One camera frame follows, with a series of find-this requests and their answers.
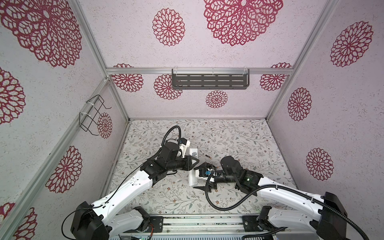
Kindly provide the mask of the white remote control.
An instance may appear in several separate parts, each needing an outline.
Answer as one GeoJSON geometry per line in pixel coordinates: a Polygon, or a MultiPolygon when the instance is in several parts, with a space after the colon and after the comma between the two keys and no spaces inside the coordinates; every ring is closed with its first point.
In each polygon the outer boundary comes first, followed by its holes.
{"type": "Polygon", "coordinates": [[[206,178],[199,176],[199,170],[195,170],[195,167],[198,167],[202,163],[198,159],[198,148],[188,148],[187,154],[192,156],[193,167],[192,170],[188,171],[188,183],[190,187],[195,187],[198,185],[199,181],[205,180],[206,178]]]}

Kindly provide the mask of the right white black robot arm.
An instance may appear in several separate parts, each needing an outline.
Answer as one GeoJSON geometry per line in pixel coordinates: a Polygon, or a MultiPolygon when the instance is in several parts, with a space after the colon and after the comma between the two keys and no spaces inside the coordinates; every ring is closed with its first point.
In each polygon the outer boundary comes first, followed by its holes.
{"type": "Polygon", "coordinates": [[[192,163],[192,180],[206,181],[201,190],[205,192],[209,205],[217,211],[236,209],[252,196],[260,196],[291,207],[290,211],[280,211],[271,206],[262,207],[255,228],[260,232],[265,231],[265,236],[292,228],[314,232],[323,240],[347,238],[347,225],[351,220],[335,194],[311,194],[287,187],[262,174],[244,169],[231,156],[221,160],[221,169],[209,163],[199,164],[198,159],[193,159],[192,163]],[[223,183],[233,183],[235,189],[245,196],[229,207],[218,207],[210,199],[209,193],[223,183]]]}

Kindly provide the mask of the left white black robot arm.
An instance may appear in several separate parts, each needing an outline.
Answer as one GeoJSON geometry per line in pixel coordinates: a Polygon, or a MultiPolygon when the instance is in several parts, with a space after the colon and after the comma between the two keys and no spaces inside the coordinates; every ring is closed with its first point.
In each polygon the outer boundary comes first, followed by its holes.
{"type": "Polygon", "coordinates": [[[191,171],[199,160],[187,155],[190,141],[182,138],[178,143],[164,143],[154,156],[147,159],[137,171],[116,190],[88,204],[81,203],[74,211],[70,228],[76,240],[108,240],[126,231],[144,232],[149,228],[150,215],[135,207],[126,214],[119,212],[134,198],[153,187],[171,172],[191,171]]]}

